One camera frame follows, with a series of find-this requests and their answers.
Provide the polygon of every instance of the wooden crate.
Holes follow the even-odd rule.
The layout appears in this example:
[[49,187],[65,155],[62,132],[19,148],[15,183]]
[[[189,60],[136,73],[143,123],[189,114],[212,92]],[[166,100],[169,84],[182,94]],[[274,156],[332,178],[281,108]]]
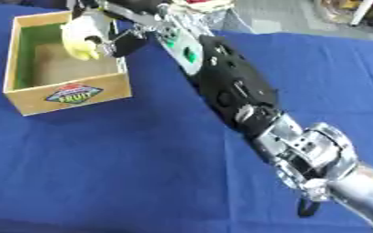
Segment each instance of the wooden crate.
[[76,60],[65,51],[60,25],[70,12],[14,20],[4,93],[22,115],[131,96],[124,58]]

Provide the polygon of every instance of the white object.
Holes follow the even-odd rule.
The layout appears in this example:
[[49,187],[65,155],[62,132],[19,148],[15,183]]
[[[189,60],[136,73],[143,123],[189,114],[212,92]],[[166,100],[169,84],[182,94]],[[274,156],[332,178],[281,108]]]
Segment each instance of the white object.
[[73,57],[88,60],[90,57],[98,59],[97,45],[90,36],[96,36],[102,42],[107,40],[109,19],[101,12],[89,10],[80,17],[61,25],[62,41],[66,51]]
[[173,3],[200,13],[212,13],[219,10],[227,10],[235,6],[235,0],[209,0],[207,2],[194,4],[189,4],[186,0],[173,0]]
[[367,14],[370,7],[373,6],[373,0],[364,0],[358,7],[358,10],[355,12],[352,21],[350,22],[351,25],[359,25],[360,21],[362,21],[363,17]]

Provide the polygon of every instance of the gray floor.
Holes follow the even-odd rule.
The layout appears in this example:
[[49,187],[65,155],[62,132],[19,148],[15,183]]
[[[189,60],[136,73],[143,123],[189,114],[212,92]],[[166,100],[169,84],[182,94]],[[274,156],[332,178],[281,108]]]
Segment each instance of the gray floor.
[[235,11],[255,33],[291,32],[373,40],[373,27],[331,24],[313,0],[237,0]]

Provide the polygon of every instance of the table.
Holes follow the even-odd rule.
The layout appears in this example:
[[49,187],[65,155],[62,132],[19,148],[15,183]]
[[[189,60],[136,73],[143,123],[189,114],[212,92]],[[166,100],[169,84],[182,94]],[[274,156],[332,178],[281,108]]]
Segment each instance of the table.
[[[127,58],[134,97],[22,117],[2,92],[15,15],[0,6],[1,232],[371,232],[298,194],[226,128],[154,41]],[[326,121],[373,165],[373,42],[223,33],[303,126]]]

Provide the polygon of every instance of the screw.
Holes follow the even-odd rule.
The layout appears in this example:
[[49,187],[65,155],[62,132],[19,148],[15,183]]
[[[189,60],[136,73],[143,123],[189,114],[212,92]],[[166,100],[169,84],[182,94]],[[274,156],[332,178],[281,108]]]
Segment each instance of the screw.
[[217,65],[217,58],[216,58],[215,56],[212,56],[212,57],[210,58],[210,64],[211,64],[212,66],[216,66],[216,65]]

